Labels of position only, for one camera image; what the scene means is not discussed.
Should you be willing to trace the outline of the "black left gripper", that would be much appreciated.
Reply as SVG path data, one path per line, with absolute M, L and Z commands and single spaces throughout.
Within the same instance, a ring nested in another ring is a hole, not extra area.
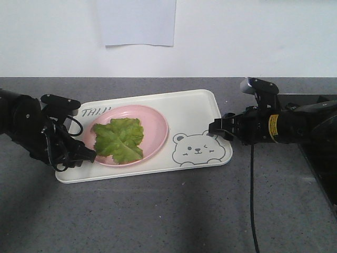
M 93 163 L 96 159 L 95 150 L 74 139 L 64 125 L 51 118 L 26 124 L 26 150 L 54 169 L 80 167 L 84 161 Z

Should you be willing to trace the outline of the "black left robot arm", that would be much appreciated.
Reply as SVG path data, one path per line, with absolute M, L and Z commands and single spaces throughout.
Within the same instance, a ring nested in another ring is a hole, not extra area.
M 40 99 L 1 90 L 1 133 L 26 149 L 33 159 L 52 166 L 55 171 L 94 162 L 96 152 L 69 133 L 66 119 L 74 119 L 81 103 L 57 95 Z

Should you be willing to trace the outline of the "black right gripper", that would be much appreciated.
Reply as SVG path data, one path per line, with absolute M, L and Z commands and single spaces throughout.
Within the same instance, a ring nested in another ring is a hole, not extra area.
M 271 142 L 268 130 L 268 115 L 262 115 L 257 106 L 249 106 L 240 114 L 226 113 L 209 124 L 209 134 L 224 140 L 237 137 L 244 144 Z

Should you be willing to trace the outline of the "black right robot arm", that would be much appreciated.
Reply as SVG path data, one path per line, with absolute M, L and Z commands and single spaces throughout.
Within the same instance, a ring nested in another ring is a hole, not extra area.
M 209 134 L 225 140 L 238 138 L 244 144 L 322 143 L 336 136 L 336 101 L 286 109 L 249 106 L 236 115 L 227 113 L 209 124 Z

